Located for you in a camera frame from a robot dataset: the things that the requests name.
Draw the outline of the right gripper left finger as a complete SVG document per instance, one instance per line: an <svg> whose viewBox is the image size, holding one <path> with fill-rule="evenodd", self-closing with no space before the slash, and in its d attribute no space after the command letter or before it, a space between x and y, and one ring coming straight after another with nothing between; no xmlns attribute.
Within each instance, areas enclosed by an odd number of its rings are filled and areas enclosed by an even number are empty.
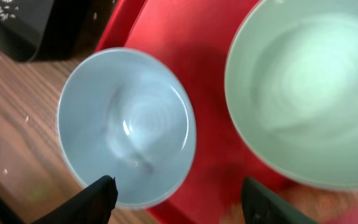
<svg viewBox="0 0 358 224"><path fill-rule="evenodd" d="M105 175L33 224L107 224L117 196L115 179Z"/></svg>

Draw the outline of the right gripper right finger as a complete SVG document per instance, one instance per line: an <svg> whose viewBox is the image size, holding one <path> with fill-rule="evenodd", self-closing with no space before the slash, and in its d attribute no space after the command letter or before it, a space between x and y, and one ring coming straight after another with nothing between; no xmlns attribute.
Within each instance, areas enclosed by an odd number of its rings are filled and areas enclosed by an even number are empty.
<svg viewBox="0 0 358 224"><path fill-rule="evenodd" d="M316 224L257 180L246 177L241 190L246 224Z"/></svg>

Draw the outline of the light blue bowl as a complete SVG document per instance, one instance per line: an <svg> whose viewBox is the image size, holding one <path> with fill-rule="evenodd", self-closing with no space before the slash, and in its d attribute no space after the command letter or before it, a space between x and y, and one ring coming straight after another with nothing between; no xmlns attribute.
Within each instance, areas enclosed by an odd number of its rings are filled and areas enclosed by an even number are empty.
<svg viewBox="0 0 358 224"><path fill-rule="evenodd" d="M196 121L176 75L139 50L116 47L84 59L57 109L65 162L82 187L115 179L121 208L150 208L185 181L196 152Z"/></svg>

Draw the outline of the mint green bowl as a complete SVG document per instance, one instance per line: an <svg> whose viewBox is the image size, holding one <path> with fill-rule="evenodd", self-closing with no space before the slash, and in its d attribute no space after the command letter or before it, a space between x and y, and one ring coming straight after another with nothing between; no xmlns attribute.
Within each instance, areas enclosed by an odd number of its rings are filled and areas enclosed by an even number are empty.
<svg viewBox="0 0 358 224"><path fill-rule="evenodd" d="M237 132L269 167L358 190L358 1L259 2L232 41L224 90Z"/></svg>

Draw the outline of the black waste tray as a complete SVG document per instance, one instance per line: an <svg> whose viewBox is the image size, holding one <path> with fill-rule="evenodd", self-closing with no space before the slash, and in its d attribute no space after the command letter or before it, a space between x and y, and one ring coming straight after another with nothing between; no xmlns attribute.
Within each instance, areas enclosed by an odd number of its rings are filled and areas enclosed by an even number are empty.
<svg viewBox="0 0 358 224"><path fill-rule="evenodd" d="M69 59L90 0L14 0L14 19L0 20L0 51L17 62Z"/></svg>

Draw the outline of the orange carrot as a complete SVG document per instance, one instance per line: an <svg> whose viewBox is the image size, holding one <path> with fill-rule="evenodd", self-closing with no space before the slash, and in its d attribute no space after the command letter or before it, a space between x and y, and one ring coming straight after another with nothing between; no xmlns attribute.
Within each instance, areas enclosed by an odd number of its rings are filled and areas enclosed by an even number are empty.
<svg viewBox="0 0 358 224"><path fill-rule="evenodd" d="M358 206L358 190L344 192L297 185L277 195L316 223L337 218ZM219 222L245 224L242 202L232 205Z"/></svg>

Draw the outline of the red serving tray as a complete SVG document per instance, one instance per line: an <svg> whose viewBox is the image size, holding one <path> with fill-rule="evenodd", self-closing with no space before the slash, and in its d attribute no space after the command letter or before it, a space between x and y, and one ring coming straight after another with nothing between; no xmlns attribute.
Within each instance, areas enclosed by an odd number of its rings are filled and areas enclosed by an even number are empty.
<svg viewBox="0 0 358 224"><path fill-rule="evenodd" d="M117 1L97 46L130 47L167 65L190 97L196 118L196 156L183 185L149 209L162 223L217 223L240 199L251 176L284 192L296 183L260 161L229 117L224 66L231 41L254 1ZM358 206L324 223L358 223Z"/></svg>

